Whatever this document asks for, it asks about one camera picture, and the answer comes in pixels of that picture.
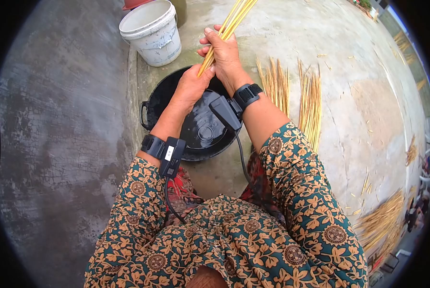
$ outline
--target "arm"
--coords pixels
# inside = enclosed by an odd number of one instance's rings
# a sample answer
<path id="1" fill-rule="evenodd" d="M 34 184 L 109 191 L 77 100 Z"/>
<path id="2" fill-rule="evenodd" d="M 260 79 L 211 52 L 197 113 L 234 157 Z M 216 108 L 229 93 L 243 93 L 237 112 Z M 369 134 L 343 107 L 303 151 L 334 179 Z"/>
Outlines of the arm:
<path id="1" fill-rule="evenodd" d="M 164 141 L 169 136 L 179 137 L 184 118 L 214 76 L 214 69 L 209 69 L 197 78 L 199 67 L 195 65 L 183 74 L 172 100 L 151 130 L 152 135 Z M 89 260 L 85 287 L 107 286 L 136 251 L 162 229 L 166 205 L 159 166 L 159 159 L 142 151 L 132 161 L 119 187 L 111 218 Z"/>
<path id="2" fill-rule="evenodd" d="M 219 30 L 221 25 L 215 25 L 214 28 Z M 242 85 L 253 84 L 252 78 L 241 66 L 235 35 L 233 34 L 227 41 L 223 41 L 210 28 L 206 28 L 204 33 L 206 37 L 202 38 L 200 43 L 213 45 L 216 59 L 215 72 L 230 97 L 233 97 L 235 91 Z M 209 46 L 205 46 L 197 52 L 205 57 L 208 49 Z M 290 119 L 264 93 L 260 93 L 259 100 L 246 108 L 242 119 L 257 152 L 277 128 L 290 122 Z"/>
<path id="3" fill-rule="evenodd" d="M 200 43 L 213 45 L 216 74 L 229 94 L 252 84 L 241 67 L 235 37 L 224 42 L 212 30 L 204 32 Z M 198 50 L 201 56 L 207 52 L 208 48 Z M 350 281 L 363 286 L 368 280 L 364 252 L 333 197 L 322 163 L 298 127 L 264 93 L 259 96 L 246 108 L 243 120 L 290 236 L 321 269 L 312 267 L 319 283 L 343 286 L 341 281 Z"/>

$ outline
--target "green floral dress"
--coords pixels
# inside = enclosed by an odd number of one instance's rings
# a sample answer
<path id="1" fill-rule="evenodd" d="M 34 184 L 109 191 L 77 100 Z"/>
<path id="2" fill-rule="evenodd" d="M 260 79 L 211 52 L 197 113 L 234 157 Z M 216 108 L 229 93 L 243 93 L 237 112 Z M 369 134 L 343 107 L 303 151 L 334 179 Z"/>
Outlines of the green floral dress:
<path id="1" fill-rule="evenodd" d="M 184 287 L 201 265 L 229 287 L 367 287 L 362 246 L 333 197 L 324 167 L 292 123 L 264 144 L 262 160 L 286 225 L 221 195 L 164 227 L 158 168 L 135 158 L 85 272 L 85 287 Z"/>

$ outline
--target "black basin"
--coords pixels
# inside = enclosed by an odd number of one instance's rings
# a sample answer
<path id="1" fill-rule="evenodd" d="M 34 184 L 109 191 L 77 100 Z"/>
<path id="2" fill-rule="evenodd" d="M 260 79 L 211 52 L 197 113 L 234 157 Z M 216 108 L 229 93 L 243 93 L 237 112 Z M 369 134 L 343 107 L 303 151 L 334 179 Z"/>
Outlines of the black basin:
<path id="1" fill-rule="evenodd" d="M 182 68 L 165 77 L 157 84 L 149 100 L 141 104 L 140 123 L 145 129 L 148 131 L 153 129 L 172 99 L 178 81 L 190 67 Z M 202 98 L 184 120 L 180 138 L 186 141 L 186 148 L 182 160 L 201 161 L 211 158 L 223 152 L 234 141 L 234 132 L 228 131 L 208 107 L 208 104 L 220 95 L 229 98 L 221 81 L 214 77 Z M 146 123 L 143 121 L 143 107 L 147 108 Z"/>

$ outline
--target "sleeve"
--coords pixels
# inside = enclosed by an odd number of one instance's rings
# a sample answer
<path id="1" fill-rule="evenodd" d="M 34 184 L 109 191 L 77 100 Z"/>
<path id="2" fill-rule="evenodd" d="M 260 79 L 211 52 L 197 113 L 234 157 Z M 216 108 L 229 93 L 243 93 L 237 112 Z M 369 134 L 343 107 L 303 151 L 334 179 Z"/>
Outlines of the sleeve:
<path id="1" fill-rule="evenodd" d="M 158 168 L 135 157 L 119 187 L 111 218 L 99 235 L 84 287 L 105 287 L 132 255 L 164 226 L 164 181 Z"/>
<path id="2" fill-rule="evenodd" d="M 318 282 L 333 278 L 355 287 L 366 285 L 362 246 L 331 192 L 321 161 L 298 127 L 290 122 L 276 130 L 259 156 L 287 231 L 321 269 L 315 273 Z"/>

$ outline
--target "black wrist strap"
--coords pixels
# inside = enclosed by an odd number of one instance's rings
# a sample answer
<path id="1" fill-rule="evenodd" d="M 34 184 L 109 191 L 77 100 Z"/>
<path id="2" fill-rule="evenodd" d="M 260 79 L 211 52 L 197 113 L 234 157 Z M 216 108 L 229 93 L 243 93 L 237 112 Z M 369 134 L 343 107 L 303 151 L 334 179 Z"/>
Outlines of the black wrist strap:
<path id="1" fill-rule="evenodd" d="M 141 142 L 141 151 L 158 159 L 162 156 L 164 147 L 165 141 L 151 134 L 146 135 Z"/>
<path id="2" fill-rule="evenodd" d="M 263 90 L 257 84 L 245 84 L 239 88 L 235 93 L 233 99 L 239 104 L 242 111 L 259 99 L 258 94 L 263 92 Z"/>

